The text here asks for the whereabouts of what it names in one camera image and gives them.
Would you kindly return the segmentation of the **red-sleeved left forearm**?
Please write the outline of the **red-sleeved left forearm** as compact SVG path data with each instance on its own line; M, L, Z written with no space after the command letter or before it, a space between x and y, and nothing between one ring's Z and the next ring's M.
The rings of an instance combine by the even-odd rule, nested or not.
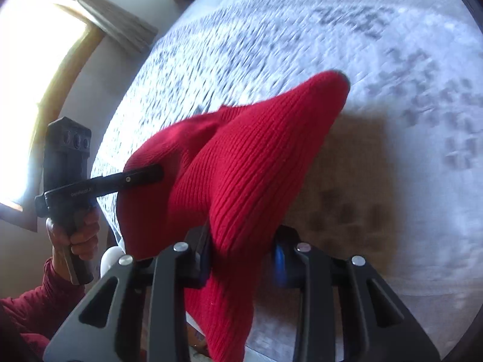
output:
M63 279L49 258L43 266L40 286L18 297L1 299L1 330L13 329L14 337L41 358L56 331L84 295L84 286Z

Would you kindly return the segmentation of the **person's left hand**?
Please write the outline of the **person's left hand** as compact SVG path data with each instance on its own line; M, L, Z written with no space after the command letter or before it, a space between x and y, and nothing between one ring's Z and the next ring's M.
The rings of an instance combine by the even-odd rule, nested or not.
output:
M75 226L74 231L66 231L51 218L46 220L47 234L53 246L53 263L59 265L65 260L65 249L83 261L94 258L98 250L99 212L96 208L87 214Z

